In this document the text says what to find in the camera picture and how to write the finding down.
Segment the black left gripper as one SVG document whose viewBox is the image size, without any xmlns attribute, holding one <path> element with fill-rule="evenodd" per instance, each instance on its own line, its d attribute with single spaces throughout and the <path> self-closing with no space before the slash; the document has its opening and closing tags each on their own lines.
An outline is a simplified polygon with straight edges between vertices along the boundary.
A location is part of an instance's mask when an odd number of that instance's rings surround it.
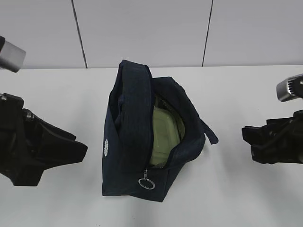
<svg viewBox="0 0 303 227">
<path fill-rule="evenodd" d="M 88 146 L 28 109 L 24 100 L 0 95 L 0 173 L 14 186 L 37 186 L 45 165 L 82 162 Z"/>
</svg>

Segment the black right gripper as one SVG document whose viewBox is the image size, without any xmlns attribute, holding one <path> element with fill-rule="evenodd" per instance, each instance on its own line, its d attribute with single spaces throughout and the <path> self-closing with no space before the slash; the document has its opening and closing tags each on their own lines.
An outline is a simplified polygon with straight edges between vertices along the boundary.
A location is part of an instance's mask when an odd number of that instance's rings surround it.
<svg viewBox="0 0 303 227">
<path fill-rule="evenodd" d="M 267 119 L 261 127 L 242 128 L 252 160 L 261 164 L 303 163 L 303 111 L 292 117 Z"/>
</svg>

